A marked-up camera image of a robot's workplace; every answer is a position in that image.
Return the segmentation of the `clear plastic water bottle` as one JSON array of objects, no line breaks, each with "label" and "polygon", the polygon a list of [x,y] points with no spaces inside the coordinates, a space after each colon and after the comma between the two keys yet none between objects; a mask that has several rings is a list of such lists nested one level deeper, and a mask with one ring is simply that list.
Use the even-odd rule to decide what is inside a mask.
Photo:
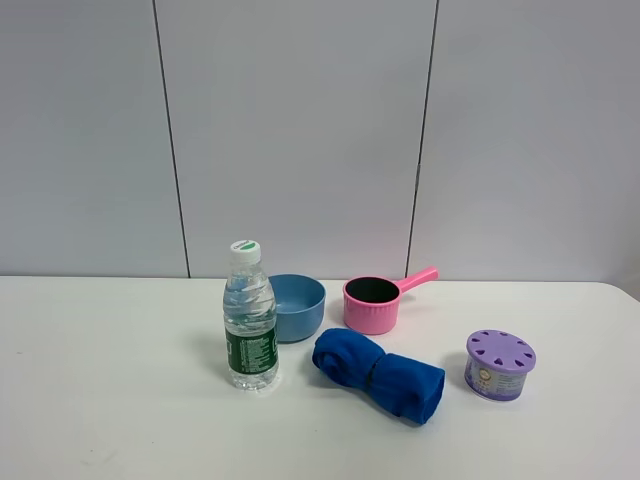
[{"label": "clear plastic water bottle", "polygon": [[234,386],[247,391],[272,384],[279,369],[276,300],[261,259],[257,241],[234,242],[223,294],[228,368]]}]

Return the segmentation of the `blue plastic bowl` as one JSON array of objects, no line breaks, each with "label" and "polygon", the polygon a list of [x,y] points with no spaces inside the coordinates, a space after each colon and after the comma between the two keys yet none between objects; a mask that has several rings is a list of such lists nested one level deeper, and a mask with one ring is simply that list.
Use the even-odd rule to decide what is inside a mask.
[{"label": "blue plastic bowl", "polygon": [[324,318],[324,286],[300,274],[273,275],[269,280],[276,300],[278,342],[296,343],[311,337]]}]

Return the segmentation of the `purple air freshener can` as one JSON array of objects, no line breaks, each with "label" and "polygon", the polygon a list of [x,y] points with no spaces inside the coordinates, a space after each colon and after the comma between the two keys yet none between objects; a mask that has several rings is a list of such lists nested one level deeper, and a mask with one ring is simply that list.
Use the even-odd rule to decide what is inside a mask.
[{"label": "purple air freshener can", "polygon": [[479,330],[466,342],[464,379],[478,395],[507,402],[520,397],[536,354],[524,340],[500,330]]}]

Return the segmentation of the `pink plastic ladle cup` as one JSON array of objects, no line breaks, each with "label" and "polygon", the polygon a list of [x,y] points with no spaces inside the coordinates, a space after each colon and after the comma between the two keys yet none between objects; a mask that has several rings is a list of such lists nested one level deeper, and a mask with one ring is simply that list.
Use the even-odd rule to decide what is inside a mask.
[{"label": "pink plastic ladle cup", "polygon": [[388,333],[397,323],[402,295],[438,278],[438,270],[429,267],[400,280],[376,276],[351,279],[343,287],[344,323],[365,335]]}]

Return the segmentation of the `blue towel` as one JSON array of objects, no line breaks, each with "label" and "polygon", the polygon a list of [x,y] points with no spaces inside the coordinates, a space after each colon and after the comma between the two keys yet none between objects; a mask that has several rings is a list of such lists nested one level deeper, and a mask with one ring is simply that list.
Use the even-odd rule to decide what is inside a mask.
[{"label": "blue towel", "polygon": [[443,369],[386,352],[349,329],[325,330],[315,341],[313,364],[334,383],[368,395],[388,413],[424,425],[441,401]]}]

